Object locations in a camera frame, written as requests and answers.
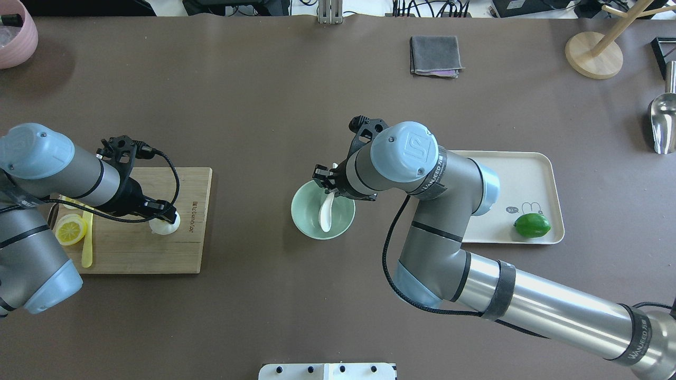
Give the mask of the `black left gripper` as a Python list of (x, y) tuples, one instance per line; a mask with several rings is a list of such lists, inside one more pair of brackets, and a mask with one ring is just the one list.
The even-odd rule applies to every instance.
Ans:
[(175, 224), (179, 219), (174, 205), (162, 199), (153, 199), (143, 194), (140, 183), (133, 179), (125, 180), (120, 188), (117, 198), (117, 216), (139, 216), (150, 218), (151, 216), (164, 213), (157, 216), (156, 219), (168, 224)]

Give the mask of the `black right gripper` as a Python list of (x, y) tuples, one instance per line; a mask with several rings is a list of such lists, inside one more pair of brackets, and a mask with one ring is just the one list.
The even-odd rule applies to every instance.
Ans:
[(335, 191), (336, 195), (355, 201), (374, 202), (377, 194), (365, 194), (358, 192), (349, 182), (347, 176), (348, 159), (342, 161), (336, 168), (329, 168), (322, 165), (316, 165), (312, 178), (316, 185), (325, 191)]

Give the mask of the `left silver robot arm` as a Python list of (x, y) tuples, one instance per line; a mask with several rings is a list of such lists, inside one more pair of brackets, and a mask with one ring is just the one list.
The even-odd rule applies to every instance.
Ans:
[(39, 207), (63, 195), (118, 222), (179, 223), (173, 201), (143, 194), (131, 177), (136, 159), (160, 150), (123, 135), (102, 141), (95, 154), (40, 123), (21, 123), (1, 139), (1, 313), (39, 313), (77, 293), (83, 284), (74, 262)]

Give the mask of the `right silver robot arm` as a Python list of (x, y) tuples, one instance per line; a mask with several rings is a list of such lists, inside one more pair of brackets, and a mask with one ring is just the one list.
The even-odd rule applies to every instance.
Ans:
[(613, 303), (463, 249), (470, 218), (497, 201), (495, 171), (446, 150), (418, 122), (389, 127), (357, 116), (349, 129), (345, 161), (317, 165), (312, 178), (326, 193), (356, 201), (391, 188), (418, 199), (395, 275), (387, 278), (402, 300), (438, 314), (442, 301), (456, 301), (469, 316), (582, 349), (638, 378), (674, 379), (674, 311)]

